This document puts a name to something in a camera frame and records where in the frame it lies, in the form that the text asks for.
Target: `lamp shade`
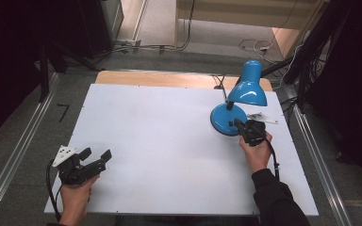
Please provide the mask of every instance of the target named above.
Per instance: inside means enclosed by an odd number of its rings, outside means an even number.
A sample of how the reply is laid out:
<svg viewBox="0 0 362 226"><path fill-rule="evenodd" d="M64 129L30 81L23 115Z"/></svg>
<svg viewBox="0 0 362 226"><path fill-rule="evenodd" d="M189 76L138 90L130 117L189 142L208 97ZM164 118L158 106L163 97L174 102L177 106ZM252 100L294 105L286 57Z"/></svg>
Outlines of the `lamp shade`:
<svg viewBox="0 0 362 226"><path fill-rule="evenodd" d="M249 60L243 64L240 82L231 90L228 101L248 105L267 105L266 94L260 87L261 64Z"/></svg>

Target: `person's right hand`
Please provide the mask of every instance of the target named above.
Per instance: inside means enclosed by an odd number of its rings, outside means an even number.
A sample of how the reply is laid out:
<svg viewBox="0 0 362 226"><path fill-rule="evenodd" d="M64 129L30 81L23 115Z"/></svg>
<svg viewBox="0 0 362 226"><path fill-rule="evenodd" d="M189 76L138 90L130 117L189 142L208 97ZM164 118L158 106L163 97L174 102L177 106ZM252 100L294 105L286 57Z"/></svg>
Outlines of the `person's right hand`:
<svg viewBox="0 0 362 226"><path fill-rule="evenodd" d="M272 135L267 132L266 138L269 142L272 141ZM239 146L245 152L245 158L249 164L252 173L267 168L272 152L270 151L269 145L265 140L260 144L251 147L247 143L245 143L243 136L239 136Z"/></svg>
<svg viewBox="0 0 362 226"><path fill-rule="evenodd" d="M91 187L98 178L99 175L96 175L82 186L63 185L60 190L63 202L63 215L60 224L67 226L81 225L81 221L87 215L87 202L90 199Z"/></svg>

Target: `white table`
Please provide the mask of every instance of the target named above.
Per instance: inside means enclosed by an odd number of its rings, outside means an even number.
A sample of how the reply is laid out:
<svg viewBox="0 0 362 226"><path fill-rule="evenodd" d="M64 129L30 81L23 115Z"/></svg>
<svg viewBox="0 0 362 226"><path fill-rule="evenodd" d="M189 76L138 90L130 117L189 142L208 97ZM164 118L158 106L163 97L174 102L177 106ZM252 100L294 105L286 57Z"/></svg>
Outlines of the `white table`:
<svg viewBox="0 0 362 226"><path fill-rule="evenodd" d="M239 105L248 114L263 112L280 165L306 215L318 214L274 92L266 107ZM107 149L112 159L93 186L90 213L141 215L257 215L251 172L238 137L219 134L210 112L223 103L219 89L125 85L90 86L68 144L91 147L88 164ZM269 168L273 171L272 159ZM58 178L54 192L58 190ZM61 210L61 199L58 198ZM53 213L48 201L46 213Z"/></svg>

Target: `metal frame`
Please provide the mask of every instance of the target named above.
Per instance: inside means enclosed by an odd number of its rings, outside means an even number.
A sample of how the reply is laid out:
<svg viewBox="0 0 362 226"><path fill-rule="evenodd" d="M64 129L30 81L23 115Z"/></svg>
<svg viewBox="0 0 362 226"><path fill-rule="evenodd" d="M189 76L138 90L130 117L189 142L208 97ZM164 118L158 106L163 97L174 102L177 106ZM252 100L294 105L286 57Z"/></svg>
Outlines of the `metal frame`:
<svg viewBox="0 0 362 226"><path fill-rule="evenodd" d="M289 98L296 96L293 85L286 85L285 90ZM341 199L339 192L337 191L337 186L334 183L331 172L329 171L326 163L322 159L320 149L317 146L316 140L314 139L314 136L308 125L305 114L302 114L301 110L297 105L293 107L293 112L302 130L302 134L304 135L304 140L316 167L316 171L319 174L322 187L334 212L335 219L337 220L337 225L353 225L350 220L349 214L345 208L345 204L343 203L343 200Z"/></svg>
<svg viewBox="0 0 362 226"><path fill-rule="evenodd" d="M39 103L34 114L32 115L30 121L28 122L27 127L23 131L22 136L19 139L16 147L14 148L10 158L8 159L7 164L5 165L4 169L1 171L0 174L0 202L2 201L6 191L8 190L8 186L13 179L16 170L20 166L20 163L25 156L25 152L28 149L28 146L34 137L40 122L42 121L43 116L45 115L46 110L48 109L49 104L54 97L56 90L58 88L59 82L59 74L54 73L51 81L51 91L47 95L47 98L42 103Z"/></svg>

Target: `black jacket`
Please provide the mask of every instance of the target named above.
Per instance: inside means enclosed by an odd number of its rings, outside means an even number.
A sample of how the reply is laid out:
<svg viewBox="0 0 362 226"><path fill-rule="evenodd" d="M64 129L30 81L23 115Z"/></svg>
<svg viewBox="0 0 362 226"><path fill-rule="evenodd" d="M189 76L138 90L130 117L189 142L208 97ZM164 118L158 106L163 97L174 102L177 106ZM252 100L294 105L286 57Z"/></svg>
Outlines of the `black jacket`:
<svg viewBox="0 0 362 226"><path fill-rule="evenodd" d="M289 187L277 181L269 169L252 175L255 183L255 203L260 220L265 225L310 225L299 205L293 200Z"/></svg>

